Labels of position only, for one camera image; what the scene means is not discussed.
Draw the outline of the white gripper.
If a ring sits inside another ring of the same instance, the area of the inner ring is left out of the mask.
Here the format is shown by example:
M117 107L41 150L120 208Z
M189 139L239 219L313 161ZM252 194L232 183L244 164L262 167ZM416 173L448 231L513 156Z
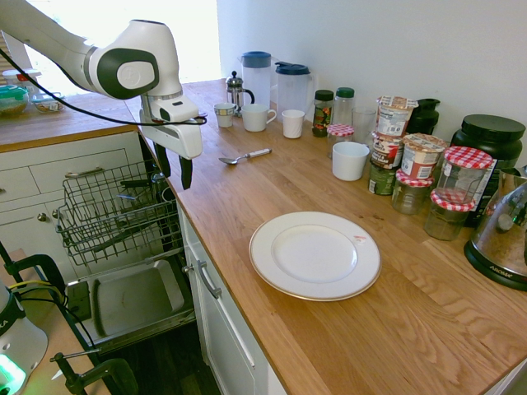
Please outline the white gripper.
M166 149L179 155L180 180L183 190L191 187L193 179L192 159L203 152L201 130L198 125L171 123L141 123L142 135L155 142L159 168L166 178L171 168Z

